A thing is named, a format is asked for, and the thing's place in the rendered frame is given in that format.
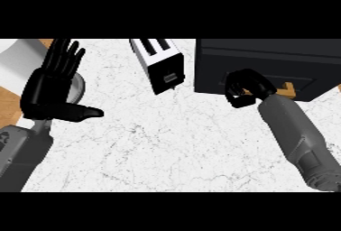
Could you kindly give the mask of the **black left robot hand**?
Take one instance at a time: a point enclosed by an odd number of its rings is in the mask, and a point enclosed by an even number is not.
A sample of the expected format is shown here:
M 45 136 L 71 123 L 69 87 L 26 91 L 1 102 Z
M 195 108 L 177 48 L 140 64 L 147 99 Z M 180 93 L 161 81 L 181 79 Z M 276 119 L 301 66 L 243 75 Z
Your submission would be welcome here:
M 66 102 L 72 79 L 85 49 L 69 39 L 54 39 L 41 67 L 34 70 L 20 94 L 20 112 L 26 119 L 81 122 L 103 117 L 103 111 Z

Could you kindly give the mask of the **dark grey drawer front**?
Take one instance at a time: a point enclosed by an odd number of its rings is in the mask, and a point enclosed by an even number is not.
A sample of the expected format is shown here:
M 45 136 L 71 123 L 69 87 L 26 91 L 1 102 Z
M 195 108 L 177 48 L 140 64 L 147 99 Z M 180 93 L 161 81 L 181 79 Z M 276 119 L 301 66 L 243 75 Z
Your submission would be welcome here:
M 314 79 L 265 75 L 265 79 L 277 88 L 277 94 L 295 97 L 298 92 L 313 83 Z

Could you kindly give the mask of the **white and black toaster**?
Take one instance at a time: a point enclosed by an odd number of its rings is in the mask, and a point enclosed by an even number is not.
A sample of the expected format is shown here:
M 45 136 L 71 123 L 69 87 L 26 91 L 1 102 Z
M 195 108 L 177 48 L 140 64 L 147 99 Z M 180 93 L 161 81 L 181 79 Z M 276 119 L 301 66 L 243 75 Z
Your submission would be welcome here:
M 184 82 L 184 55 L 171 39 L 130 39 L 130 47 L 158 95 Z

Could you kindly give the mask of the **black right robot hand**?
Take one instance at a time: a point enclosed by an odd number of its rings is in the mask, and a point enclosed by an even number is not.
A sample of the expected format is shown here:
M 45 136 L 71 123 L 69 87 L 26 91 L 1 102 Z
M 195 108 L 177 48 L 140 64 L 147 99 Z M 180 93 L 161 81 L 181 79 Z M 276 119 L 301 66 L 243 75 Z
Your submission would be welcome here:
M 252 69 L 230 72 L 224 80 L 224 97 L 231 107 L 242 108 L 277 93 L 271 82 Z

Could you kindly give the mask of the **white rounded object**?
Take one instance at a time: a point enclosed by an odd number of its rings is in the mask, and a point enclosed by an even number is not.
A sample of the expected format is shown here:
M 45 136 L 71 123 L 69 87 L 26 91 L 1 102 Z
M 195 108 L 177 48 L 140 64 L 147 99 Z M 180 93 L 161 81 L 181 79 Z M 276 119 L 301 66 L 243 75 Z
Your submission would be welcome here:
M 17 96 L 45 54 L 47 47 L 37 39 L 0 39 L 0 87 Z

